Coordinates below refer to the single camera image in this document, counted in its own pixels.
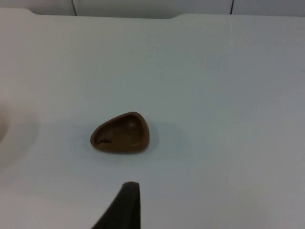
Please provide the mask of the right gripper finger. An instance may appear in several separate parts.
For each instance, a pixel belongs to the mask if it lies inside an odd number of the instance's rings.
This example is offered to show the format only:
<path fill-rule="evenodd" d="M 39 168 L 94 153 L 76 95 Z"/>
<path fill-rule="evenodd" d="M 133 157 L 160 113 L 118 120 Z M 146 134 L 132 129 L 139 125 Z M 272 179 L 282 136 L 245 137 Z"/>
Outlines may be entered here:
<path fill-rule="evenodd" d="M 122 184 L 118 194 L 93 228 L 140 229 L 141 195 L 139 183 L 129 181 Z"/>

